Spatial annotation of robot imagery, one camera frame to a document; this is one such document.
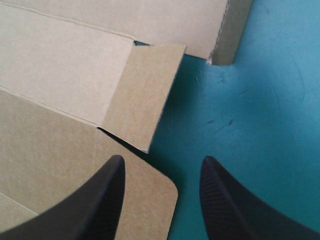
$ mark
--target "teal surface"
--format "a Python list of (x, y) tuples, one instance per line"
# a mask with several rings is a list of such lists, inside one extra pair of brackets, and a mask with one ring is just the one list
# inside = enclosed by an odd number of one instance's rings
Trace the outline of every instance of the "teal surface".
[(204, 156), (320, 231), (320, 0), (254, 0), (234, 64), (183, 58), (144, 158), (176, 184), (169, 240), (206, 240)]

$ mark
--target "cardboard sheet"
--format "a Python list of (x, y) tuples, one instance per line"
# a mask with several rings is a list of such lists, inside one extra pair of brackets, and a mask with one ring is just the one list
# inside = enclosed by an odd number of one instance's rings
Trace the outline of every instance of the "cardboard sheet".
[(145, 152), (185, 51), (3, 4), (0, 42), (0, 87)]
[(134, 47), (102, 127), (148, 152), (184, 51), (181, 45)]
[(126, 185), (116, 239), (167, 238), (178, 193), (166, 176), (99, 129), (34, 102), (0, 91), (0, 110), (1, 193), (40, 214), (122, 155)]
[[(186, 53), (231, 64), (252, 0), (3, 0), (144, 43), (186, 45)], [(230, 27), (222, 27), (227, 20)], [(227, 41), (231, 51), (218, 41)]]
[(0, 233), (38, 214), (0, 192)]

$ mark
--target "cardboard box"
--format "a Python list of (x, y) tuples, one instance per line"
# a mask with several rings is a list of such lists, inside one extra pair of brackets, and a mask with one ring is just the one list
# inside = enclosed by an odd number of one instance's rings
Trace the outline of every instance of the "cardboard box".
[(121, 155), (116, 239), (166, 239), (175, 185), (97, 127), (147, 152), (184, 51), (0, 3), (0, 231)]
[(252, 0), (4, 0), (6, 4), (151, 45), (181, 44), (231, 64)]
[(176, 187), (97, 127), (148, 152), (185, 46), (231, 63), (250, 4), (0, 0), (0, 231), (54, 206), (118, 154), (126, 187), (116, 239), (166, 239)]

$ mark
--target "blue table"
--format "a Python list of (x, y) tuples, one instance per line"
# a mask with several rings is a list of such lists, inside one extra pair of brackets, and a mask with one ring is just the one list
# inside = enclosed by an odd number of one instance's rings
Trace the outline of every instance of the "blue table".
[(254, 0), (234, 64), (183, 58), (149, 155), (176, 184), (169, 240), (206, 240), (202, 160), (320, 231), (320, 0)]

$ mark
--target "black plastic tip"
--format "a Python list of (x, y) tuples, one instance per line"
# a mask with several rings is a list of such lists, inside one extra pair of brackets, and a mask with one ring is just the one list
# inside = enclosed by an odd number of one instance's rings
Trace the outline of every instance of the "black plastic tip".
[(69, 197), (0, 234), (0, 240), (113, 240), (125, 192), (125, 162), (115, 155)]
[(320, 240), (257, 198), (211, 156), (201, 168), (200, 201), (210, 240)]

